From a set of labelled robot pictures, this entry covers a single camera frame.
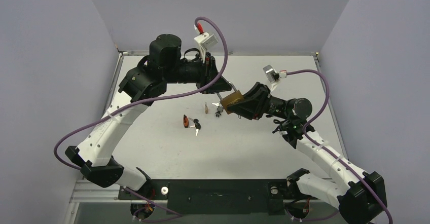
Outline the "black key bunch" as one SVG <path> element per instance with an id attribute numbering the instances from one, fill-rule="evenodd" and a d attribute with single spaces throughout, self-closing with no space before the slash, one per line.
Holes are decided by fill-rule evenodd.
<path id="1" fill-rule="evenodd" d="M 195 128 L 195 136 L 198 136 L 199 130 L 201 129 L 201 124 L 198 119 L 189 118 L 189 121 L 193 123 L 190 128 Z"/>

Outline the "orange black padlock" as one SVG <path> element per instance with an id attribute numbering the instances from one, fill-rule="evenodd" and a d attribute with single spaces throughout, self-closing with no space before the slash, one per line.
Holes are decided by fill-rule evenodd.
<path id="1" fill-rule="evenodd" d="M 183 126 L 185 128 L 189 127 L 189 119 L 188 119 L 188 117 L 186 115 L 183 115 Z"/>

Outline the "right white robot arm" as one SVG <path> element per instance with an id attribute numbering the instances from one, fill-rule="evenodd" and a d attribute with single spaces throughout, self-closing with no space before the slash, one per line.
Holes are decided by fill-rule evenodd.
<path id="1" fill-rule="evenodd" d="M 287 178 L 286 190 L 292 197 L 316 197 L 336 208 L 347 223 L 369 223 L 387 208 L 385 183 L 377 173 L 368 173 L 347 160 L 311 126 L 312 104 L 306 98 L 280 99 L 268 86 L 256 83 L 250 91 L 224 104 L 229 113 L 249 120 L 263 115 L 277 117 L 274 132 L 282 135 L 293 149 L 316 163 L 329 177 L 324 180 L 300 169 Z"/>

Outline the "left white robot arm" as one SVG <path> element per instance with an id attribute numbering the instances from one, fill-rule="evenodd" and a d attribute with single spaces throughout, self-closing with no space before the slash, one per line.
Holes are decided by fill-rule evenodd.
<path id="1" fill-rule="evenodd" d="M 232 89 L 209 52 L 224 38 L 201 31 L 194 40 L 197 55 L 188 60 L 181 52 L 182 41 L 178 36 L 159 35 L 151 42 L 149 54 L 123 78 L 103 118 L 91 125 L 88 137 L 66 149 L 65 155 L 72 165 L 89 181 L 103 188 L 117 184 L 131 189 L 140 199 L 148 197 L 151 192 L 149 177 L 139 168 L 119 164 L 113 157 L 129 127 L 152 105 L 154 98 L 166 92 L 168 84 L 194 83 L 202 94 Z"/>

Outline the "large brass padlock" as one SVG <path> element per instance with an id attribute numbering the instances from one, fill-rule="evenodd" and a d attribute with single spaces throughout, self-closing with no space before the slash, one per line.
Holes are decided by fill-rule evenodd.
<path id="1" fill-rule="evenodd" d="M 244 99 L 243 95 L 239 90 L 236 89 L 233 83 L 227 81 L 227 83 L 232 87 L 233 93 L 227 95 L 226 97 L 222 97 L 220 93 L 217 93 L 217 96 L 220 100 L 221 106 L 224 108 L 224 111 L 229 115 L 232 112 L 228 109 L 228 106 L 238 103 Z"/>

